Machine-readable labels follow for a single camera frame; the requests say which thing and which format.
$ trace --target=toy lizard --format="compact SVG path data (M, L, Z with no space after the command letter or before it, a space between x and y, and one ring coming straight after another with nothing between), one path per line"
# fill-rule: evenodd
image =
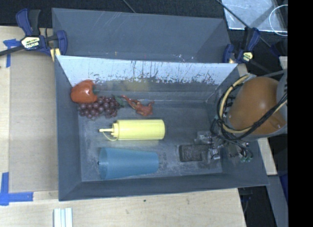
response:
M136 112L142 116L148 116L148 115L152 115L152 105L154 104L153 102L150 102L147 106L144 106L141 104L140 101L138 100L134 100L134 99L130 99L129 97L125 96L125 95L121 95L121 97L123 97L128 104L134 109L136 110Z

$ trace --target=blue tape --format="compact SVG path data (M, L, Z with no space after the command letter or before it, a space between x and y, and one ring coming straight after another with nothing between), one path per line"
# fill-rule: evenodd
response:
M5 46L8 47L8 49L21 45L21 42L16 39L4 40L3 43ZM8 68L10 66L11 66L11 54L8 54L6 56L6 67Z
M32 202L33 192L9 193L9 173L2 174L0 205L8 206L12 202Z

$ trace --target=white cable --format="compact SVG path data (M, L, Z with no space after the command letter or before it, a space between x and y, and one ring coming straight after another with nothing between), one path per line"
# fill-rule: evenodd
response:
M269 21L269 25L270 25L272 31L274 31L274 32L275 32L277 35L279 35L279 36L287 37L288 34L280 34L280 33L278 33L276 30L274 30L274 28L273 28L273 26L272 26L272 23L271 23L271 21L270 21L270 18L271 18L271 16L272 16L272 14L275 12L275 10L277 10L277 9L279 9L279 8L281 8L281 7L284 7L284 6L288 6L288 4L283 4L283 5L280 5L280 6L276 7L275 9L273 9L272 12L270 13L269 17L268 17L268 21Z

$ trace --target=black floor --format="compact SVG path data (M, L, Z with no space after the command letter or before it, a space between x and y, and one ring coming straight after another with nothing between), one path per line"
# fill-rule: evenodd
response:
M29 8L42 10L39 19L40 27L52 27L52 7L120 12L132 12L133 9L137 13L224 18L224 10L222 6L215 0L125 1L127 1L131 8L123 2L123 0L0 0L0 25L16 25L15 14L23 8ZM229 37L231 42L236 44L242 41L243 32L229 30ZM286 37L278 36L272 32L262 32L262 38L264 38L264 40L270 45L281 41L283 44L287 43ZM281 70L278 59L271 54L269 47L265 43L260 42L254 50L254 61L263 68L248 64L247 68L249 72L262 75L267 73L264 68L270 72ZM270 138L269 142L279 172L286 172L287 136L273 137ZM248 197L248 205L246 205L246 198L243 199L243 207L246 208L247 226L276 226L265 187L251 188L248 193L250 193Z

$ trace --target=bottle nozzle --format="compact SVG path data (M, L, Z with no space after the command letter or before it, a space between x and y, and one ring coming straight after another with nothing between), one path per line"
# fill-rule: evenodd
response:
M111 128L111 129L99 129L99 132L113 132L114 129Z

